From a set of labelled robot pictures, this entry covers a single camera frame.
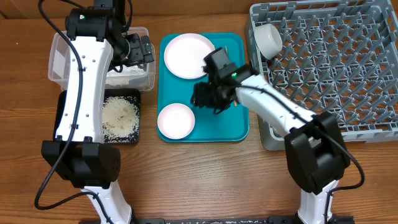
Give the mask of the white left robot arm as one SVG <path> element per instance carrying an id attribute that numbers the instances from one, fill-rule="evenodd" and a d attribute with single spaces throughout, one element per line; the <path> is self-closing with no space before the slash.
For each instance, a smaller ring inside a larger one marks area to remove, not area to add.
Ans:
<path id="1" fill-rule="evenodd" d="M 53 139 L 42 157 L 92 202 L 100 223 L 135 223 L 118 183 L 121 154 L 104 143 L 102 112 L 110 70 L 154 61 L 148 36 L 130 34 L 131 1 L 74 3 L 58 36 L 68 45 L 67 89 L 60 95 Z"/>

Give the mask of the grey bowl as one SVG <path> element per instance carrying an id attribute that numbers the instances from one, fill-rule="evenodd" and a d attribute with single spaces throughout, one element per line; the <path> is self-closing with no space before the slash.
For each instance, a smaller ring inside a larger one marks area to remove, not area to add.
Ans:
<path id="1" fill-rule="evenodd" d="M 282 38 L 272 24 L 264 24 L 254 28 L 256 45 L 263 57 L 270 60 L 282 50 Z"/>

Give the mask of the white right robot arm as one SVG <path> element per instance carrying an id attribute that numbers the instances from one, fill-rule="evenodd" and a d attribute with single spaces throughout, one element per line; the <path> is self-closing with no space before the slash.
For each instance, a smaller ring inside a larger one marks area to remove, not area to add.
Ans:
<path id="1" fill-rule="evenodd" d="M 222 48 L 204 62 L 208 81 L 195 84 L 192 105 L 220 114 L 236 101 L 255 111 L 284 139 L 289 173 L 301 189 L 295 222 L 336 223 L 332 195 L 350 159 L 335 117 L 296 105 L 250 65 L 237 67 Z"/>

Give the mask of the small white rice plate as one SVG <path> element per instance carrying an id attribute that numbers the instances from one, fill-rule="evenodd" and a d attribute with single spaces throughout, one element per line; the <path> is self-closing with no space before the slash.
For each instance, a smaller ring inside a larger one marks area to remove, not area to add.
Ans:
<path id="1" fill-rule="evenodd" d="M 169 139 L 183 139 L 193 131 L 195 115 L 187 105 L 172 103 L 160 111 L 157 127 Z"/>

